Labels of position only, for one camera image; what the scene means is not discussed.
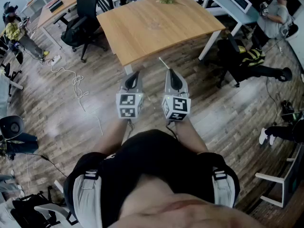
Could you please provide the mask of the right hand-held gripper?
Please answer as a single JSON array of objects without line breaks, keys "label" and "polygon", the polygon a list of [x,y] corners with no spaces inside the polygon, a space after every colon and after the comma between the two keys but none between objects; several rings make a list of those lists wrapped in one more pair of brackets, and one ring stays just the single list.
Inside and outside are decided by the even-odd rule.
[{"label": "right hand-held gripper", "polygon": [[184,121],[190,114],[188,84],[181,74],[171,68],[166,71],[165,95],[161,105],[168,122]]}]

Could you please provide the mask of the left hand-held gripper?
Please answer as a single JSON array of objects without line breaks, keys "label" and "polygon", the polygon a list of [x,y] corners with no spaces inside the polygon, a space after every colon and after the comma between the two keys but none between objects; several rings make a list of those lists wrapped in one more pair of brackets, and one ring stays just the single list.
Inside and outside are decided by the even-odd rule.
[{"label": "left hand-held gripper", "polygon": [[136,119],[143,107],[143,76],[140,71],[126,75],[116,93],[116,107],[121,119]]}]

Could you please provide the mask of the person's right forearm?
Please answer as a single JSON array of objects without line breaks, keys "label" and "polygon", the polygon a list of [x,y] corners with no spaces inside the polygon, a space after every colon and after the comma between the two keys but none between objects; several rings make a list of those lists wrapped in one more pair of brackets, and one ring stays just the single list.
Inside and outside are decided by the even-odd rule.
[{"label": "person's right forearm", "polygon": [[183,146],[196,154],[209,152],[206,144],[195,130],[189,118],[175,122],[178,139]]}]

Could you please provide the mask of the person's left forearm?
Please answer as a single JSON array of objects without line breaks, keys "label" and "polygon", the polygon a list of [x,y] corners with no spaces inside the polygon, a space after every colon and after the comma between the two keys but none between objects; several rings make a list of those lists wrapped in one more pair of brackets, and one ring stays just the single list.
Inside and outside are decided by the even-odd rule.
[{"label": "person's left forearm", "polygon": [[107,156],[117,152],[122,145],[127,125],[127,119],[118,118],[112,121],[99,142],[94,146],[93,151]]}]

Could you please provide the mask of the large wooden table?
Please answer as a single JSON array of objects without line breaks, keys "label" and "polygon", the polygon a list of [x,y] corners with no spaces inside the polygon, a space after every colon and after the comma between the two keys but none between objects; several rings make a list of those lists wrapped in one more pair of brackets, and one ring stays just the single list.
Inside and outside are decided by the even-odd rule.
[{"label": "large wooden table", "polygon": [[[210,34],[199,59],[225,29],[211,13],[194,0],[175,0],[173,4],[157,0],[140,0],[111,9],[97,16],[112,52],[117,55],[127,74],[132,63],[146,59],[179,43]],[[160,30],[149,30],[153,21]]]}]

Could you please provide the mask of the black chair with jacket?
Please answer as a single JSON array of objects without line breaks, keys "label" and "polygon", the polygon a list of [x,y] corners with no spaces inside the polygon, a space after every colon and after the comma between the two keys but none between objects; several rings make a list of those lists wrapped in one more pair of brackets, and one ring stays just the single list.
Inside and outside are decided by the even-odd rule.
[{"label": "black chair with jacket", "polygon": [[263,64],[251,67],[240,66],[241,59],[238,46],[244,46],[244,44],[241,40],[234,39],[230,33],[227,34],[226,39],[219,40],[217,42],[217,46],[218,60],[216,61],[216,63],[218,63],[219,66],[222,67],[222,74],[217,84],[218,88],[221,88],[221,84],[224,81],[227,72],[229,72],[234,78],[236,82],[235,87],[239,87],[240,82],[247,80],[251,77],[273,77],[279,80],[280,82],[292,80],[292,71],[288,67],[279,69],[264,66]]}]

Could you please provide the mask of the person's black shirt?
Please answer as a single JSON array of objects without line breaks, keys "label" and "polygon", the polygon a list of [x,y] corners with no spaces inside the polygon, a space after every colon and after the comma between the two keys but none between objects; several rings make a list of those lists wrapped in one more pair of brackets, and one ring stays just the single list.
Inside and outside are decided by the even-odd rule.
[{"label": "person's black shirt", "polygon": [[174,193],[233,207],[240,192],[235,172],[223,157],[196,154],[172,136],[141,132],[111,155],[83,155],[64,183],[66,204],[83,228],[108,228],[142,175],[164,181]]}]

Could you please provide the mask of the black mesh office chair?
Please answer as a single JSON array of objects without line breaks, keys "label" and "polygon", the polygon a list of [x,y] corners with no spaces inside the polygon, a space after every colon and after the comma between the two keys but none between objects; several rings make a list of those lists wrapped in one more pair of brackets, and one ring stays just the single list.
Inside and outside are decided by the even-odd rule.
[{"label": "black mesh office chair", "polygon": [[78,17],[67,21],[64,16],[65,13],[55,19],[53,22],[56,24],[58,21],[62,21],[66,25],[66,30],[61,35],[61,40],[72,47],[73,52],[76,52],[76,48],[83,45],[82,55],[80,60],[85,63],[84,54],[89,44],[102,48],[103,51],[107,51],[107,48],[97,43],[97,39],[102,32],[97,30],[100,27],[100,23],[96,16],[96,6],[98,0],[76,0],[77,1],[77,15]]}]

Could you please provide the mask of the yellow black striped jacket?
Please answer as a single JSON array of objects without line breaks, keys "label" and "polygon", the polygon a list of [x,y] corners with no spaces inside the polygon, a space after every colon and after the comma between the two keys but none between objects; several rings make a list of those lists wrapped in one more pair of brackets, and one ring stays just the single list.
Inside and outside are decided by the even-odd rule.
[{"label": "yellow black striped jacket", "polygon": [[262,50],[255,48],[246,50],[244,46],[238,46],[240,53],[240,66],[242,67],[256,67],[264,63],[265,54]]}]

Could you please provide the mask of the pale blue table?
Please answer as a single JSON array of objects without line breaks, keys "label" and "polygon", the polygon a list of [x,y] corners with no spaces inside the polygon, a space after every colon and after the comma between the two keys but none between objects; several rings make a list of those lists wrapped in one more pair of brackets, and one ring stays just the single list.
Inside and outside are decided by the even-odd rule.
[{"label": "pale blue table", "polygon": [[213,16],[219,16],[222,14],[228,14],[236,22],[237,25],[232,30],[231,34],[234,36],[240,30],[243,25],[256,23],[259,17],[258,11],[250,7],[247,13],[244,13],[240,8],[237,7],[235,3],[231,0],[212,0],[219,7],[207,8],[209,0],[204,0],[202,6]]}]

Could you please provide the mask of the long wooden desk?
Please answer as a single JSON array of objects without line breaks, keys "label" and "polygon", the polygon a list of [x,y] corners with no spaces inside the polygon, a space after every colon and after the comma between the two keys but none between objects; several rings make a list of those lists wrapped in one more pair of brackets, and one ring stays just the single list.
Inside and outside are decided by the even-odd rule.
[{"label": "long wooden desk", "polygon": [[59,8],[51,12],[48,8],[48,3],[42,8],[41,14],[39,16],[38,26],[37,28],[40,29],[47,38],[58,48],[61,49],[61,45],[52,37],[52,35],[46,30],[46,26],[50,23],[55,21],[59,15],[66,12],[68,9],[76,5],[76,0],[61,0],[63,5]]}]

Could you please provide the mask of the black flat box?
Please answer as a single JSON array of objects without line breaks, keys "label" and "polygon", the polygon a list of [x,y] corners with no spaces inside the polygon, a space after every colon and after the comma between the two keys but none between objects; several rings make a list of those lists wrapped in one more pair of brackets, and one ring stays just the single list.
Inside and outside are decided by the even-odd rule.
[{"label": "black flat box", "polygon": [[53,13],[55,10],[57,10],[62,5],[63,5],[62,0],[53,0],[48,4],[47,8],[50,10],[51,13]]}]

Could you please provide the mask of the black floor bag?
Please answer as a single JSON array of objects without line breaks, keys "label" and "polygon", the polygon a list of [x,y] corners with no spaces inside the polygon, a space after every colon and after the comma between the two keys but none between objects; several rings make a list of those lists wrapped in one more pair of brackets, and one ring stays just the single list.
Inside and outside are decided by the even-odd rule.
[{"label": "black floor bag", "polygon": [[282,106],[281,117],[285,122],[294,124],[297,123],[299,120],[304,119],[304,112],[303,111],[296,112],[289,101],[286,100],[282,101],[281,106]]}]

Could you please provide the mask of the grey round fan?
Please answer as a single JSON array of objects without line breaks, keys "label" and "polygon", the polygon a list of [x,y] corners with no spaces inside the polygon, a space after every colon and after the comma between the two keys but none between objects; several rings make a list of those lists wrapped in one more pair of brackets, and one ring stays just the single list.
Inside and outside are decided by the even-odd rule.
[{"label": "grey round fan", "polygon": [[24,122],[20,116],[11,115],[0,119],[0,132],[6,140],[19,136],[23,130]]}]

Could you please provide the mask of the black chair base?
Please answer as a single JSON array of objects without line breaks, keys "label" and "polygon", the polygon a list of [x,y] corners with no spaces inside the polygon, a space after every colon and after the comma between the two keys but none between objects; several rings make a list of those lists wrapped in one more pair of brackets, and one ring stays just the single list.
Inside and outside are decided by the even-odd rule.
[{"label": "black chair base", "polygon": [[52,186],[47,197],[40,191],[12,202],[11,214],[21,228],[82,228],[66,206],[65,200],[52,201]]}]

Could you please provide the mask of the white frame chair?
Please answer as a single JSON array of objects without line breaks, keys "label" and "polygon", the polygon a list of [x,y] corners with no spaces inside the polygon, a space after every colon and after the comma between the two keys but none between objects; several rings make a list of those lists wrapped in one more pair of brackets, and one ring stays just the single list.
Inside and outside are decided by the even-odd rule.
[{"label": "white frame chair", "polygon": [[270,204],[276,205],[280,208],[284,208],[288,201],[291,199],[293,193],[296,191],[299,186],[302,176],[304,175],[304,143],[299,146],[298,151],[296,152],[295,157],[287,158],[287,164],[291,164],[287,170],[287,173],[283,177],[275,177],[271,175],[266,175],[257,172],[255,176],[257,178],[271,181],[275,184],[280,184],[282,186],[282,197],[280,201],[271,199],[266,196],[261,196],[260,199],[266,201]]}]

